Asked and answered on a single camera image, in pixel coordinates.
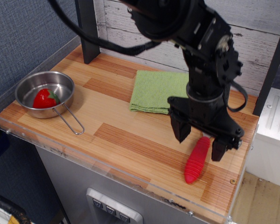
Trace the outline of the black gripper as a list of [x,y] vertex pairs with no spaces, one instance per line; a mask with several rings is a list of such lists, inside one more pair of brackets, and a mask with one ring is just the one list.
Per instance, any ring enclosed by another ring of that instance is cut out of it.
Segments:
[[168,113],[175,138],[182,143],[191,127],[215,137],[211,159],[220,161],[227,149],[238,149],[244,130],[228,114],[224,94],[213,98],[169,97]]

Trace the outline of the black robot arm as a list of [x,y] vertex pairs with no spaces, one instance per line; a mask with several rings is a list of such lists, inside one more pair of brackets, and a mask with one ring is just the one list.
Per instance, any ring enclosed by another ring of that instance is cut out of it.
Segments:
[[169,97],[175,137],[183,141],[197,128],[211,136],[212,160],[241,145],[244,130],[230,116],[231,88],[242,63],[233,47],[230,26],[202,0],[127,0],[138,30],[154,42],[171,41],[183,51],[189,68],[186,98]]

